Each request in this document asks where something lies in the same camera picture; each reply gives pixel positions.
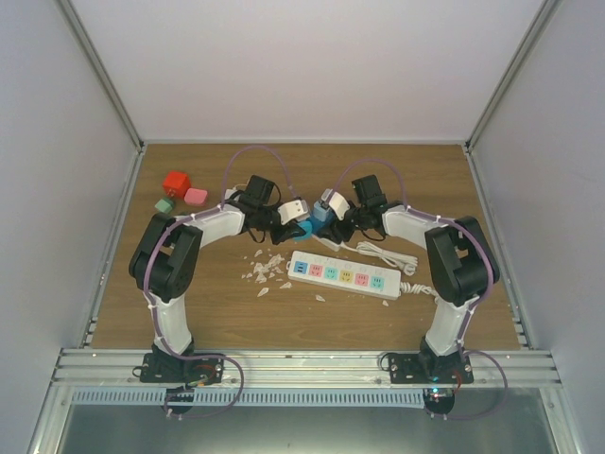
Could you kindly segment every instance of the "red cube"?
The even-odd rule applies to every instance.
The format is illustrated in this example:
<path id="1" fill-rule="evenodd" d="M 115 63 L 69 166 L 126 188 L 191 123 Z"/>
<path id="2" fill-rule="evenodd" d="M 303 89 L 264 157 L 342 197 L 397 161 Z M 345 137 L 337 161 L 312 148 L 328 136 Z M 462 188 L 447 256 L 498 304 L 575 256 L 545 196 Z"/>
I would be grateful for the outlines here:
<path id="1" fill-rule="evenodd" d="M 168 197 L 183 199 L 187 190 L 191 187 L 191 182 L 186 173 L 172 170 L 166 176 L 162 187 Z"/>

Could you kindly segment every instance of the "pink block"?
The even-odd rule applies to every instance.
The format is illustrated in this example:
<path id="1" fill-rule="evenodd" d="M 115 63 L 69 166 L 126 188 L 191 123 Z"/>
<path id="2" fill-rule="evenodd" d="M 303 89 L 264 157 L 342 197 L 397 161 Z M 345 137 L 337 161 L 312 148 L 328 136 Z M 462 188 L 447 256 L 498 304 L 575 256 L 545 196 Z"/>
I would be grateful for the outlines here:
<path id="1" fill-rule="evenodd" d="M 187 189 L 187 193 L 185 194 L 185 203 L 193 206 L 202 206 L 204 203 L 206 203 L 207 197 L 208 191 L 190 187 Z"/>

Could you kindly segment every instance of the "wooden tabletop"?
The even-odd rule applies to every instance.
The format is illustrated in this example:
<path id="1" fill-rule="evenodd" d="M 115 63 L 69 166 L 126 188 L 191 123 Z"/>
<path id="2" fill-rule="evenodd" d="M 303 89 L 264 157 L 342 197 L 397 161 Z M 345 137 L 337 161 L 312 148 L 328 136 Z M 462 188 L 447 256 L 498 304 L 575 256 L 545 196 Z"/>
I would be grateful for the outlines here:
<path id="1" fill-rule="evenodd" d="M 115 255 L 93 339 L 95 348 L 149 348 L 153 329 L 147 304 L 128 264 L 149 219 L 154 204 L 164 195 L 162 181 L 170 170 L 186 172 L 192 185 L 210 193 L 207 207 L 219 201 L 225 167 L 239 145 L 153 145 L 147 148 L 132 196 L 122 237 Z M 326 187 L 332 187 L 344 168 L 361 158 L 373 157 L 393 163 L 404 175 L 409 203 L 429 213 L 447 217 L 475 216 L 483 220 L 473 179 L 460 147 L 400 145 L 279 145 L 296 191 L 311 205 Z M 229 187 L 246 183 L 251 174 L 276 182 L 289 200 L 290 194 L 278 162 L 269 153 L 243 153 L 229 174 Z M 375 174 L 390 201 L 401 199 L 396 178 L 386 167 L 366 164 L 354 169 L 340 192 L 354 199 L 351 180 Z M 192 212 L 181 201 L 173 213 Z M 350 246 L 365 238 L 355 234 Z M 387 238 L 381 248 L 416 255 L 417 273 L 410 283 L 431 285 L 425 251 L 399 238 Z M 257 251 L 262 253 L 254 257 Z M 288 259 L 292 251 L 348 258 L 386 266 L 377 258 L 358 253 L 333 253 L 313 239 L 287 241 L 273 246 L 255 244 L 249 235 L 219 240 L 199 253 L 198 267 L 186 293 L 189 328 L 198 348 L 288 348 L 288 349 L 417 349 L 429 328 L 435 304 L 427 295 L 402 295 L 396 301 L 287 281 L 277 274 L 265 284 L 243 278 L 253 263 L 263 264 L 270 254 Z M 257 297 L 263 287 L 269 292 Z M 317 301 L 320 295 L 325 302 Z M 501 284 L 477 310 L 466 337 L 472 348 L 517 349 L 507 296 Z"/>

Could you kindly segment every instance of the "yellow outlet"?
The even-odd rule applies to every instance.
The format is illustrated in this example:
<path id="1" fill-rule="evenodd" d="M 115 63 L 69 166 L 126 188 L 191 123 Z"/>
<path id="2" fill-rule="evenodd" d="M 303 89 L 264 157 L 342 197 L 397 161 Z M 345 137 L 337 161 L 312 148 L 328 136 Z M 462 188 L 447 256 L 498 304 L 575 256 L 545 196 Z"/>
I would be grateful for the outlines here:
<path id="1" fill-rule="evenodd" d="M 342 282 L 353 282 L 353 273 L 351 271 L 341 271 L 340 280 Z"/>

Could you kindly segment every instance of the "gray floor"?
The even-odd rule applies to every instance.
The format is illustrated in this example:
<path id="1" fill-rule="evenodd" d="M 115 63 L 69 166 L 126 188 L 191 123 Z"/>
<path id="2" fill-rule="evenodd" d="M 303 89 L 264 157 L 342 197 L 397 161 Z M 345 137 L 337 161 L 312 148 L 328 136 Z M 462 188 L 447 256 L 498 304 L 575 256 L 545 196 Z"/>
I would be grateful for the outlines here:
<path id="1" fill-rule="evenodd" d="M 452 414 L 487 409 L 499 395 L 460 393 Z M 269 407 L 179 422 L 167 421 L 159 407 L 74 406 L 60 452 L 544 454 L 556 449 L 538 393 L 515 390 L 499 413 L 474 422 L 432 421 L 412 409 Z"/>

